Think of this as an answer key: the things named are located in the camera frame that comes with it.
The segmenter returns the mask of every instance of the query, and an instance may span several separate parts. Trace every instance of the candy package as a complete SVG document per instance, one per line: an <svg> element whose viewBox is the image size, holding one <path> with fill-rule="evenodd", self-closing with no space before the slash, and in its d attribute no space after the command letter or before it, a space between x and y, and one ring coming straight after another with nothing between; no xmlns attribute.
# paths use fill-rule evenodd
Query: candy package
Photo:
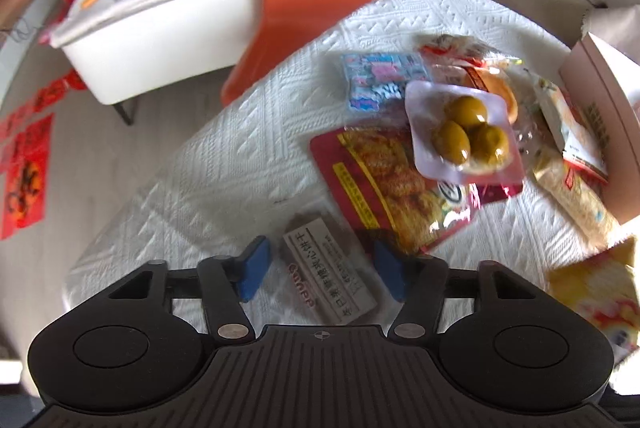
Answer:
<svg viewBox="0 0 640 428"><path fill-rule="evenodd" d="M607 336L614 361L638 349L640 306L634 285L636 239L549 271L550 294Z"/></svg>
<svg viewBox="0 0 640 428"><path fill-rule="evenodd" d="M406 84L429 79L420 54L354 53L340 59L349 85L349 106L356 110L402 109Z"/></svg>
<svg viewBox="0 0 640 428"><path fill-rule="evenodd" d="M433 82L476 88L495 93L504 99L510 124L518 118L518 102L511 91L509 77L499 68L476 68L474 66L449 66L432 64L430 66Z"/></svg>
<svg viewBox="0 0 640 428"><path fill-rule="evenodd" d="M602 151L580 115L572 112L565 94L543 78L536 84L536 91L540 109L564 160L606 183L607 167Z"/></svg>
<svg viewBox="0 0 640 428"><path fill-rule="evenodd" d="M411 82L405 108L415 166L452 184L519 185L525 172L506 104L462 86Z"/></svg>
<svg viewBox="0 0 640 428"><path fill-rule="evenodd" d="M516 56L505 54L473 36L440 34L421 39L420 53L428 61L460 66L508 66L521 64Z"/></svg>
<svg viewBox="0 0 640 428"><path fill-rule="evenodd" d="M334 199L364 248L392 232L409 255L426 252L474 217L475 185L423 178L403 129L336 130L315 137L311 152Z"/></svg>
<svg viewBox="0 0 640 428"><path fill-rule="evenodd" d="M619 227L596 193L559 153L543 149L533 169L538 184L550 192L591 243L607 247Z"/></svg>

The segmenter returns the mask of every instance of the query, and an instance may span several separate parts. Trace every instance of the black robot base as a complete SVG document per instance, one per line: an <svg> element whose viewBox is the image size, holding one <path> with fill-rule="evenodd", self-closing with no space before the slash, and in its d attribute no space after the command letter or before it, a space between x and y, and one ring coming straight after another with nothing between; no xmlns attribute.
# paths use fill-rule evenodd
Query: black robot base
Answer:
<svg viewBox="0 0 640 428"><path fill-rule="evenodd" d="M239 300L267 239L193 270L146 263L45 328L29 367L47 407L32 428L619 426L597 406L612 370L587 321L494 262L453 270L384 243L374 263L404 306L379 326L266 326ZM200 298L209 334L173 316ZM436 334L445 298L476 310Z"/></svg>

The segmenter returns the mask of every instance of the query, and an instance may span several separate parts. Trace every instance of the cardboard box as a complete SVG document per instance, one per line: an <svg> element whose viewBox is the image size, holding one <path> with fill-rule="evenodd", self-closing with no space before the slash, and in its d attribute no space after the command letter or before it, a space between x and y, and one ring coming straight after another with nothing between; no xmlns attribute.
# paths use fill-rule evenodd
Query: cardboard box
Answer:
<svg viewBox="0 0 640 428"><path fill-rule="evenodd" d="M603 149L609 184L602 202L620 224L640 215L640 66L587 34L560 68L564 86Z"/></svg>

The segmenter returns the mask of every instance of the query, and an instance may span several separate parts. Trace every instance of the snack package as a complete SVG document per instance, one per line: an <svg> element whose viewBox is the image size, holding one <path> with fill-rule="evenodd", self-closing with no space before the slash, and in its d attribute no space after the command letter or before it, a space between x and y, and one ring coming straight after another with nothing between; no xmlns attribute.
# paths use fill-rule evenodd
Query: snack package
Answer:
<svg viewBox="0 0 640 428"><path fill-rule="evenodd" d="M462 86L411 82L405 108L422 176L452 184L519 185L525 172L506 104Z"/></svg>
<svg viewBox="0 0 640 428"><path fill-rule="evenodd" d="M533 169L538 184L550 192L593 244L606 247L619 227L596 193L583 181L574 167L550 149L538 154Z"/></svg>
<svg viewBox="0 0 640 428"><path fill-rule="evenodd" d="M322 325L347 325L376 306L322 218L284 235L285 261L300 298Z"/></svg>
<svg viewBox="0 0 640 428"><path fill-rule="evenodd" d="M508 76L499 68L432 64L430 71L434 82L466 86L499 95L507 105L510 124L516 122L518 102L509 86Z"/></svg>
<svg viewBox="0 0 640 428"><path fill-rule="evenodd" d="M334 199L371 253L371 233L394 233L398 249L424 253L469 223L479 207L475 185L423 178L411 133L402 129L336 130L310 144Z"/></svg>
<svg viewBox="0 0 640 428"><path fill-rule="evenodd" d="M480 67L522 63L520 58L505 54L473 36L440 34L428 36L423 43L420 53L429 62Z"/></svg>
<svg viewBox="0 0 640 428"><path fill-rule="evenodd" d="M356 110L402 108L406 84L429 79L420 54L344 54L341 63L349 84L349 106Z"/></svg>
<svg viewBox="0 0 640 428"><path fill-rule="evenodd" d="M638 349L640 306L634 285L635 237L547 274L550 294L607 336L618 364Z"/></svg>
<svg viewBox="0 0 640 428"><path fill-rule="evenodd" d="M572 112L560 88L540 78L536 91L540 109L564 160L606 183L607 167L602 151L580 115Z"/></svg>

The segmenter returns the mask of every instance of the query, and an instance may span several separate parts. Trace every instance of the yellow snack package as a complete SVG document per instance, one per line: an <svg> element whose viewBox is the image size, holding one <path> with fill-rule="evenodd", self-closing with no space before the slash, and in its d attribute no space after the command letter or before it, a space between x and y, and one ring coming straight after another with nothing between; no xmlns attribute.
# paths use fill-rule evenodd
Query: yellow snack package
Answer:
<svg viewBox="0 0 640 428"><path fill-rule="evenodd" d="M544 149L533 169L538 184L551 193L591 243L607 247L620 226L576 170L559 154Z"/></svg>
<svg viewBox="0 0 640 428"><path fill-rule="evenodd" d="M640 307L634 284L636 238L547 273L550 294L597 327L618 364L638 348Z"/></svg>

